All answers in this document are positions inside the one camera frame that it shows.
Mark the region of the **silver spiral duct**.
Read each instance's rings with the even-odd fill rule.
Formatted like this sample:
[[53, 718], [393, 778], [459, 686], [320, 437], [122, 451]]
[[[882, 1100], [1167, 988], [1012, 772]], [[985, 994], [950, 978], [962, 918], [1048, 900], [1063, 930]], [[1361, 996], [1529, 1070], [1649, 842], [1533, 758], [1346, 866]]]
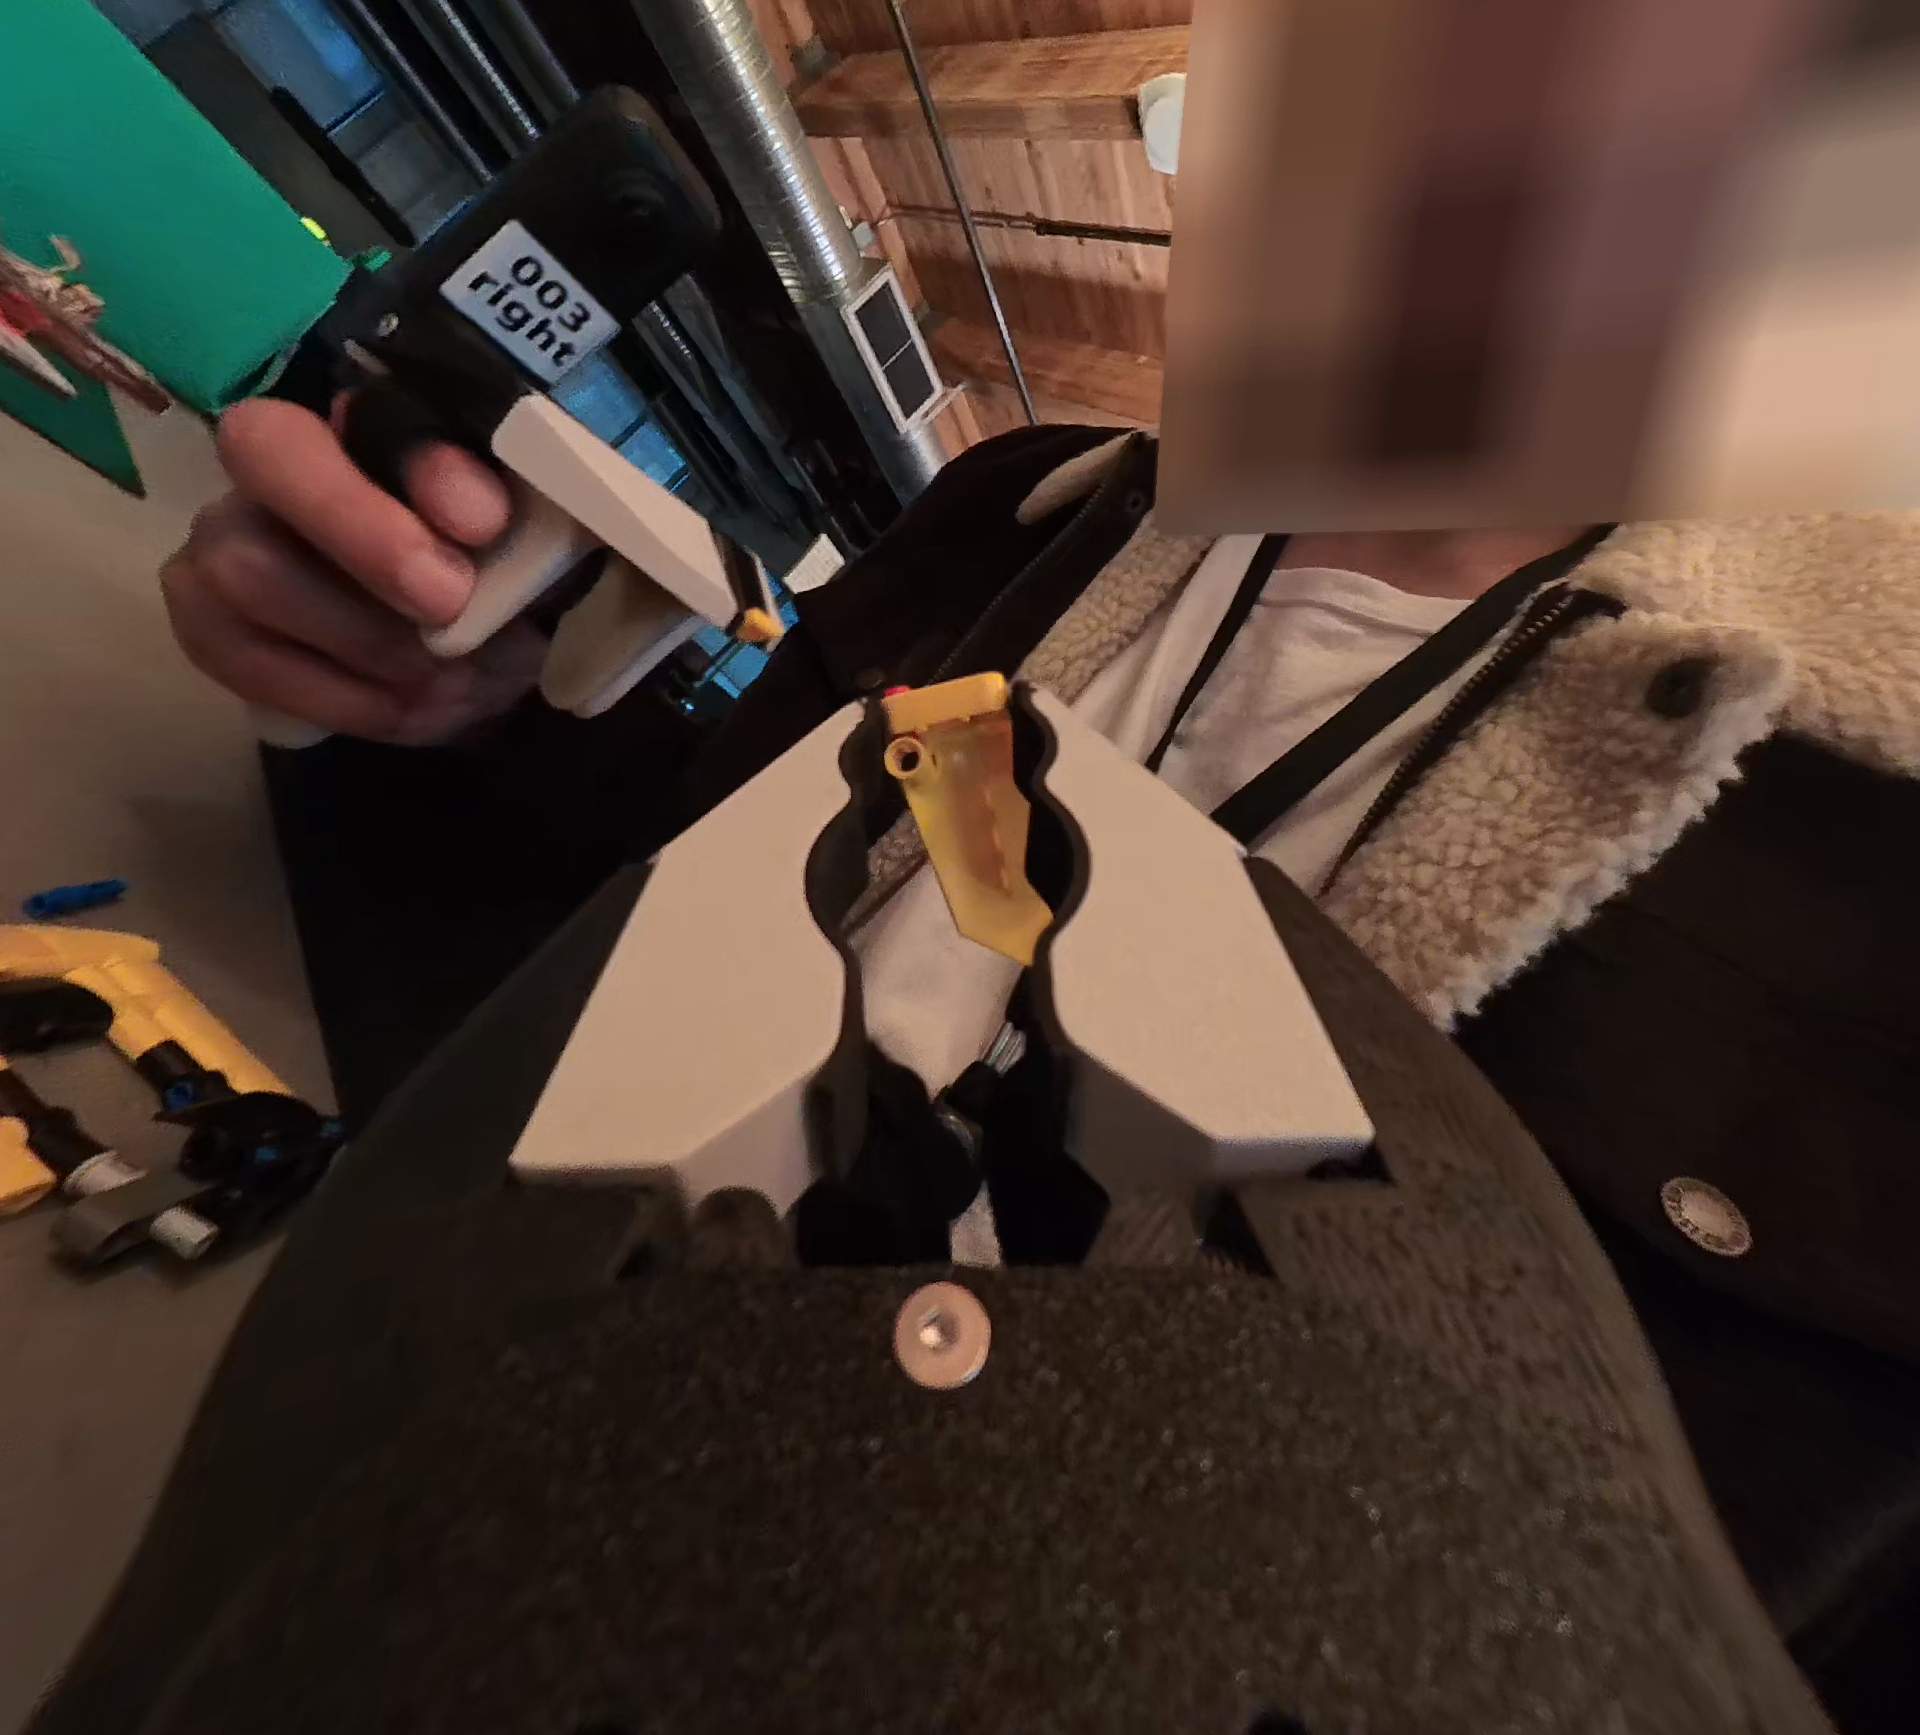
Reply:
[[894, 273], [863, 261], [804, 135], [748, 0], [629, 0], [740, 203], [813, 351], [899, 503], [946, 465], [931, 407], [903, 415], [858, 325], [884, 297], [924, 355]]

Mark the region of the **person's right hand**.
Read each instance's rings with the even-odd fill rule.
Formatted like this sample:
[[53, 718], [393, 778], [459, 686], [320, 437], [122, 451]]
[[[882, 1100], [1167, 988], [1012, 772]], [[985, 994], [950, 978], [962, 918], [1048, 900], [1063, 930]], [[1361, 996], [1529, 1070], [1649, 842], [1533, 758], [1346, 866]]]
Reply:
[[159, 573], [187, 662], [251, 710], [323, 736], [436, 746], [509, 712], [540, 680], [545, 638], [517, 621], [459, 660], [424, 636], [464, 615], [476, 557], [511, 503], [476, 457], [408, 455], [391, 499], [325, 419], [275, 401], [233, 405], [214, 453], [227, 493]]

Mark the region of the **dark sherpa-lined jacket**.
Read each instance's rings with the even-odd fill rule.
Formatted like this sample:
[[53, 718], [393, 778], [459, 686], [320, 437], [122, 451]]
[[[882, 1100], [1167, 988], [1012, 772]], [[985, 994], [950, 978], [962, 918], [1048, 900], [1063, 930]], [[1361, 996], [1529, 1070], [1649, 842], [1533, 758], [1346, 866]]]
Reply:
[[[529, 692], [271, 776], [347, 1124], [853, 694], [1074, 706], [1223, 541], [1156, 531], [1154, 469], [1081, 427], [962, 455], [697, 746]], [[1463, 672], [1311, 898], [1595, 1226], [1835, 1728], [1916, 1732], [1916, 517], [1505, 533], [1521, 569], [1221, 804], [1255, 846]]]

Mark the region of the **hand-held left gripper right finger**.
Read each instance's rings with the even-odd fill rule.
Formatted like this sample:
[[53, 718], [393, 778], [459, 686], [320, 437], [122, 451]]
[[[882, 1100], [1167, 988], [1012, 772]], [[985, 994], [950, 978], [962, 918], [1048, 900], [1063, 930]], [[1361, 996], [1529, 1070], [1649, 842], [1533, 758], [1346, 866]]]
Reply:
[[1034, 818], [1065, 840], [1028, 970], [1065, 1154], [1105, 1192], [1217, 1192], [1352, 1164], [1375, 1128], [1268, 896], [1284, 882], [1048, 692]]

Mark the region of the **yellow U-shaped brick assembly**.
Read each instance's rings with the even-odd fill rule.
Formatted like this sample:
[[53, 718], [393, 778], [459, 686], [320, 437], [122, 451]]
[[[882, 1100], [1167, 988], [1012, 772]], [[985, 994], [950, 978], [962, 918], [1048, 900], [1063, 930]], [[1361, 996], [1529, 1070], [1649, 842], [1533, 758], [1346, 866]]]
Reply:
[[[167, 1168], [145, 1168], [45, 1102], [17, 1068], [102, 1044], [141, 1082], [155, 1122], [179, 1132]], [[108, 1268], [139, 1250], [181, 1266], [274, 1232], [346, 1142], [163, 962], [128, 932], [2, 932], [2, 1212], [57, 1204], [53, 1254]]]

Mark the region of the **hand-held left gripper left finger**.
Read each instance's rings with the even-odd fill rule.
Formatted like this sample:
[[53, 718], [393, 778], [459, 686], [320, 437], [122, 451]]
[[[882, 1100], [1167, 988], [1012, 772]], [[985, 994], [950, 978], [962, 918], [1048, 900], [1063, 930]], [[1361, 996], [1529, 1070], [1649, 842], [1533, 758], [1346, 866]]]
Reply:
[[843, 922], [879, 750], [858, 698], [649, 862], [511, 1148], [517, 1180], [805, 1192], [851, 1174], [869, 1076]]

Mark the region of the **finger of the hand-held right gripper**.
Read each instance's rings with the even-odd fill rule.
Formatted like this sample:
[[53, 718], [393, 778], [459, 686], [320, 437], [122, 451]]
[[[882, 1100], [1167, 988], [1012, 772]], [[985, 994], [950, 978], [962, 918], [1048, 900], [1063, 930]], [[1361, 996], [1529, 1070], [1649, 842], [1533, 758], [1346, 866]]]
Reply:
[[605, 555], [589, 587], [550, 628], [540, 698], [577, 720], [607, 714], [706, 627], [706, 615], [634, 565]]
[[688, 613], [732, 628], [741, 603], [716, 533], [556, 403], [516, 403], [492, 435], [492, 457]]

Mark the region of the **green plastic bin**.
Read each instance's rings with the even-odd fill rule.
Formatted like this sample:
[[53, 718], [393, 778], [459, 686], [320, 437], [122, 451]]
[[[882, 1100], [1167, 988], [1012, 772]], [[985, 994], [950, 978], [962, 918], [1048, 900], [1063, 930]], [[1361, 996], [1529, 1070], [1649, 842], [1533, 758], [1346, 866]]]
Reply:
[[[265, 389], [350, 275], [391, 259], [339, 255], [87, 0], [2, 0], [2, 225], [2, 249], [37, 263], [68, 239], [99, 333], [204, 419]], [[2, 383], [3, 417], [145, 497], [116, 407], [132, 401]]]

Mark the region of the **white vent grille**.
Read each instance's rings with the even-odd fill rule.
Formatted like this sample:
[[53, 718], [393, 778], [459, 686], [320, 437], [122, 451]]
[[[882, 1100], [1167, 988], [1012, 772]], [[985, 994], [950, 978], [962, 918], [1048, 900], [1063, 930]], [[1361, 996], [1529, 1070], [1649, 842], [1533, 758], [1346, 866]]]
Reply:
[[908, 435], [933, 421], [948, 385], [906, 305], [894, 269], [884, 263], [869, 269], [871, 275], [835, 313], [892, 425], [899, 435]]

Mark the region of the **yellow brick panel piece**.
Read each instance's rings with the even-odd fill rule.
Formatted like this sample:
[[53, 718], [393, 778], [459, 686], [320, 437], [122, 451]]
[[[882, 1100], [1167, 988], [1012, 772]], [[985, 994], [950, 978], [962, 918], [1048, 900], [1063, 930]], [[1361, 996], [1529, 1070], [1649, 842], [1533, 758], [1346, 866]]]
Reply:
[[1028, 878], [1032, 808], [1018, 784], [1009, 694], [1000, 674], [886, 690], [882, 764], [955, 932], [1025, 968], [1051, 912]]

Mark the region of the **wooden stick model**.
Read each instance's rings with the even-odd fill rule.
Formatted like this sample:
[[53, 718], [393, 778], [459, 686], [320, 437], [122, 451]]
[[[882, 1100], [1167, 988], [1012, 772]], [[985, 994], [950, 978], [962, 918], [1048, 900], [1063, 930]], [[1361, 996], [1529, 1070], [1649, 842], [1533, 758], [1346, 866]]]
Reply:
[[99, 333], [106, 305], [82, 281], [84, 257], [62, 237], [49, 247], [53, 263], [2, 249], [3, 369], [56, 401], [77, 401], [84, 381], [149, 415], [170, 413], [174, 397], [162, 383]]

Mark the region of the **black badge reel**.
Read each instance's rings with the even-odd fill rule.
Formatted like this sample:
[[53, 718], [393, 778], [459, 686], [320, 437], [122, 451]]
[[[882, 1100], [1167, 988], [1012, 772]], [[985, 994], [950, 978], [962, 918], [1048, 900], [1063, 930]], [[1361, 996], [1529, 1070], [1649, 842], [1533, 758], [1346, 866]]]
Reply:
[[938, 1090], [866, 1042], [868, 1136], [856, 1164], [878, 1202], [950, 1226], [982, 1194], [990, 1124], [1012, 1092], [1028, 1036], [1002, 1022], [982, 1056]]

